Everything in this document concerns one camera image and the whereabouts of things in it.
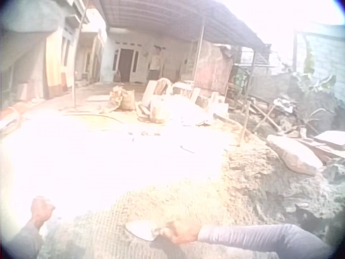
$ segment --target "gray sleeve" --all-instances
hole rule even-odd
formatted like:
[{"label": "gray sleeve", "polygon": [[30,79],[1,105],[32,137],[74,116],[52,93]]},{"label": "gray sleeve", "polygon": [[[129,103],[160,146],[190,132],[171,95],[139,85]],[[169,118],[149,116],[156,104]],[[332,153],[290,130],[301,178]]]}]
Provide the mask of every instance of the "gray sleeve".
[{"label": "gray sleeve", "polygon": [[10,241],[6,249],[15,259],[36,259],[42,244],[43,239],[37,228],[28,223]]},{"label": "gray sleeve", "polygon": [[328,258],[331,248],[292,224],[262,226],[203,226],[198,241],[251,251],[276,252],[285,258]]}]

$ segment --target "cement bag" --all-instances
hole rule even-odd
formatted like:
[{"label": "cement bag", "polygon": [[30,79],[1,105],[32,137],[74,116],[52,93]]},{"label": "cement bag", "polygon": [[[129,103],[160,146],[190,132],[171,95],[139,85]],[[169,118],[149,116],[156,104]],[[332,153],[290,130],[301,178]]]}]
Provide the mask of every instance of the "cement bag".
[{"label": "cement bag", "polygon": [[294,139],[269,135],[267,141],[286,166],[297,173],[314,176],[323,166],[312,150]]},{"label": "cement bag", "polygon": [[135,92],[122,90],[122,102],[120,104],[120,109],[124,111],[135,110]]},{"label": "cement bag", "polygon": [[150,103],[150,121],[163,124],[169,120],[170,109],[166,96],[153,96]]}]

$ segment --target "metal roof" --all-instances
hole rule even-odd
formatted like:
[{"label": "metal roof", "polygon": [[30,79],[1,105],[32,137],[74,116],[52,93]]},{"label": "metal roof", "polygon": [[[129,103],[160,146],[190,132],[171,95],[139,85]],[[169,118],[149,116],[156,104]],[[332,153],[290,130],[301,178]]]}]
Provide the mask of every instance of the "metal roof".
[{"label": "metal roof", "polygon": [[182,40],[204,40],[260,50],[262,40],[216,0],[92,0],[107,26],[155,31]]}]

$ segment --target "white wall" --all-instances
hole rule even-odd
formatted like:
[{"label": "white wall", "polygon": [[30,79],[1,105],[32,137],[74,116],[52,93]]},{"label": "white wall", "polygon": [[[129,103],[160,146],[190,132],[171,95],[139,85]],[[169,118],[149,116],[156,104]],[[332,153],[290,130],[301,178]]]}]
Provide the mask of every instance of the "white wall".
[{"label": "white wall", "polygon": [[[164,47],[162,56],[164,60],[163,76],[175,80],[176,70],[180,69],[181,63],[188,53],[189,43],[180,42],[167,36],[155,35],[152,33],[139,33],[123,29],[112,28],[105,42],[100,80],[103,82],[113,81],[113,61],[116,50],[134,50],[130,82],[145,83],[147,77],[148,63],[153,53],[154,45]],[[135,51],[139,52],[136,72],[133,72]]]}]

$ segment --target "person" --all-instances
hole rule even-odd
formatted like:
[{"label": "person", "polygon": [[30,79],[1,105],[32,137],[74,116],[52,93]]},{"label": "person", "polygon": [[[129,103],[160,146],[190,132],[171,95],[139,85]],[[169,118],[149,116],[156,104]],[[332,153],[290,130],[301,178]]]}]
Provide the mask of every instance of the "person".
[{"label": "person", "polygon": [[158,80],[162,70],[161,47],[155,46],[154,54],[149,63],[148,80]]},{"label": "person", "polygon": [[41,196],[31,203],[31,218],[5,247],[6,254],[15,259],[35,259],[43,245],[39,230],[52,216],[55,206]]},{"label": "person", "polygon": [[176,220],[160,230],[174,244],[205,242],[259,252],[276,252],[280,259],[329,258],[332,248],[293,224],[206,226]]}]

